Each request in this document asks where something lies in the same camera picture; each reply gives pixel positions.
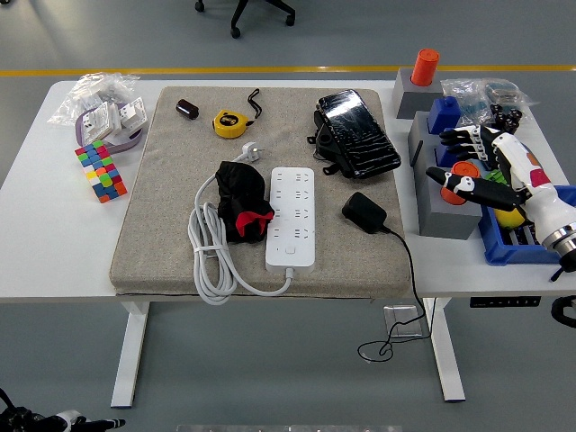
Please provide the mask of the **black white robot left hand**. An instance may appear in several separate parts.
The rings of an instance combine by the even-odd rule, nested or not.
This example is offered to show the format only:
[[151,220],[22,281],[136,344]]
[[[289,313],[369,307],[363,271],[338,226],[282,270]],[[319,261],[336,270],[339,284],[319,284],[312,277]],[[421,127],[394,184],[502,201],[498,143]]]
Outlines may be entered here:
[[44,417],[25,407],[17,407],[1,390],[6,408],[1,413],[2,431],[110,431],[125,426],[122,418],[90,420],[76,410]]

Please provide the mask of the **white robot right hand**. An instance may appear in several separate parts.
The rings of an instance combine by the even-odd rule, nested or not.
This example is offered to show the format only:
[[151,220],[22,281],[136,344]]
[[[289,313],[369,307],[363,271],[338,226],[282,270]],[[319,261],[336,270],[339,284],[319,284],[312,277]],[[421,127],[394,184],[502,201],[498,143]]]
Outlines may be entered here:
[[507,182],[452,174],[436,166],[427,169],[427,176],[473,203],[520,210],[534,223],[536,239],[545,248],[561,257],[575,251],[575,208],[559,198],[537,158],[514,135],[474,125],[444,131],[440,139],[458,159],[476,158],[499,169]]

